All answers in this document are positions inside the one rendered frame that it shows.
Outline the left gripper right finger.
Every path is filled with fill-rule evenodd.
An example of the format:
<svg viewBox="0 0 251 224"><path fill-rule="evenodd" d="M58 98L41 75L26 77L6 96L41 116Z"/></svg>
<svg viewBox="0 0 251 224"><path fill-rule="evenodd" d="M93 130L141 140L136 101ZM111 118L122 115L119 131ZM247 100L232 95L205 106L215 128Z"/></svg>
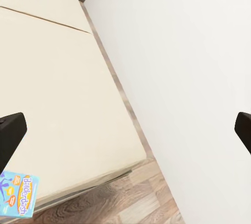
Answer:
<svg viewBox="0 0 251 224"><path fill-rule="evenodd" d="M251 154L251 114L239 112L234 130Z"/></svg>

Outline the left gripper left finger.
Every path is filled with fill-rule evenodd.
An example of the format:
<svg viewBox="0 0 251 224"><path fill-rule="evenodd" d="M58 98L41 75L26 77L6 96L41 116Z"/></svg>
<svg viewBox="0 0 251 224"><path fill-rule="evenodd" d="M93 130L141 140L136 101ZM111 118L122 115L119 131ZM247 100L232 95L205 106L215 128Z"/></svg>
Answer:
<svg viewBox="0 0 251 224"><path fill-rule="evenodd" d="M26 133L23 112L0 118L0 175Z"/></svg>

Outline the board game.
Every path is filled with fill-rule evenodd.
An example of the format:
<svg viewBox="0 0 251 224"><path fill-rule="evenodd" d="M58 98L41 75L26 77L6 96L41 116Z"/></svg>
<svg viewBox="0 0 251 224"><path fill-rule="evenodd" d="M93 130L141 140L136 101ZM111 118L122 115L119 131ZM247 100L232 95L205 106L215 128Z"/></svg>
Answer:
<svg viewBox="0 0 251 224"><path fill-rule="evenodd" d="M3 170L0 175L0 217L33 216L40 177Z"/></svg>

